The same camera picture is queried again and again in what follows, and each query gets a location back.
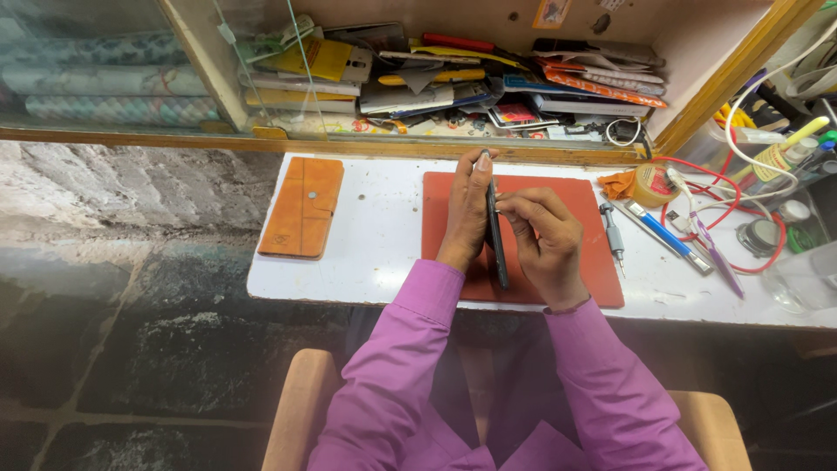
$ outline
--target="shirt sleeve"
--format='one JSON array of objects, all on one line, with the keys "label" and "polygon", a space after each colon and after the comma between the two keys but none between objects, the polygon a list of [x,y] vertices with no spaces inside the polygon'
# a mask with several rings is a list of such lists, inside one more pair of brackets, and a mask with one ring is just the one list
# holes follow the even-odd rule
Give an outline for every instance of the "shirt sleeve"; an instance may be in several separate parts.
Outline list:
[{"label": "shirt sleeve", "polygon": [[593,469],[707,471],[663,386],[616,337],[593,299],[547,325],[558,376]]},{"label": "shirt sleeve", "polygon": [[308,469],[397,469],[421,421],[465,275],[418,260],[343,369]]}]

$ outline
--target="person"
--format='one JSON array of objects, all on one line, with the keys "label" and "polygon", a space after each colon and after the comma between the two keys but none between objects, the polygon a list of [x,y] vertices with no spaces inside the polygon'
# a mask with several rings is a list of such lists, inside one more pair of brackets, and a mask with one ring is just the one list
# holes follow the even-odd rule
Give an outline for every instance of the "person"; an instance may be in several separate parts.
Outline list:
[{"label": "person", "polygon": [[491,158],[479,149],[459,160],[439,255],[415,262],[357,346],[308,469],[707,470],[677,427],[674,402],[591,298],[579,275],[583,227],[550,189],[497,195],[523,272],[548,306],[518,330],[547,348],[532,337],[518,342],[529,353],[506,362],[500,420],[492,411],[486,445],[475,443],[467,386],[464,399],[449,391],[457,381],[445,357],[464,273],[484,244],[491,178]]}]

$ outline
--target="stone floor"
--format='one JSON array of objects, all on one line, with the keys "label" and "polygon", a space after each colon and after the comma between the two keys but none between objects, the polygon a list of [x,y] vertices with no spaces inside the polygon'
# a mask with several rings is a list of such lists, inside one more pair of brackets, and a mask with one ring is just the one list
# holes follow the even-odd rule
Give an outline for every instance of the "stone floor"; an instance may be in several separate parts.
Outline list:
[{"label": "stone floor", "polygon": [[[353,307],[252,299],[250,244],[60,241],[0,247],[0,470],[258,470],[288,364],[338,364]],[[789,333],[613,319],[668,389],[710,391],[742,427],[837,395]],[[516,318],[459,313],[501,342]],[[837,417],[751,449],[756,471],[837,469]]]}]

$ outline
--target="toothbrush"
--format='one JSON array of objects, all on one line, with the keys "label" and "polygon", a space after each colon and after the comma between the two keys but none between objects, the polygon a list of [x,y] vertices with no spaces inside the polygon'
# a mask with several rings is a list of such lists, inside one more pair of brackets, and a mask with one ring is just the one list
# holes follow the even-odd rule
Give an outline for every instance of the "toothbrush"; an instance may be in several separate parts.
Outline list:
[{"label": "toothbrush", "polygon": [[703,222],[701,222],[701,219],[697,217],[697,211],[695,211],[697,204],[695,202],[695,197],[691,194],[689,185],[686,184],[683,176],[673,168],[666,170],[665,176],[671,180],[671,183],[680,189],[681,193],[686,195],[686,198],[689,200],[689,223],[691,224],[692,229],[694,229],[698,239],[700,239],[706,246],[706,249],[709,251],[709,255],[715,262],[715,266],[724,276],[724,279],[727,280],[730,287],[732,287],[732,291],[734,291],[739,298],[744,299],[744,286],[742,286],[741,281],[738,279],[738,275],[736,275],[735,271],[732,270],[732,266],[730,265],[730,262],[727,261],[727,258],[723,256],[720,250],[718,250],[718,247],[715,245],[715,242],[712,240],[712,237],[709,235],[709,231],[703,225]]}]

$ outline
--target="hand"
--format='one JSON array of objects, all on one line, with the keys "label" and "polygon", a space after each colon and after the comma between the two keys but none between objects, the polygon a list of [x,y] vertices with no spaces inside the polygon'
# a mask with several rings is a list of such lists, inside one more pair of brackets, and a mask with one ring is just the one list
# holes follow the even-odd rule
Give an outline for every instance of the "hand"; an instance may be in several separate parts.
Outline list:
[{"label": "hand", "polygon": [[[450,186],[448,229],[436,261],[465,273],[468,265],[482,251],[488,208],[485,192],[491,181],[491,159],[480,158],[482,149],[463,154],[456,166],[454,183]],[[489,149],[491,158],[500,151]]]},{"label": "hand", "polygon": [[572,308],[590,298],[578,271],[584,227],[554,191],[501,193],[496,208],[515,231],[523,274],[550,309]]}]

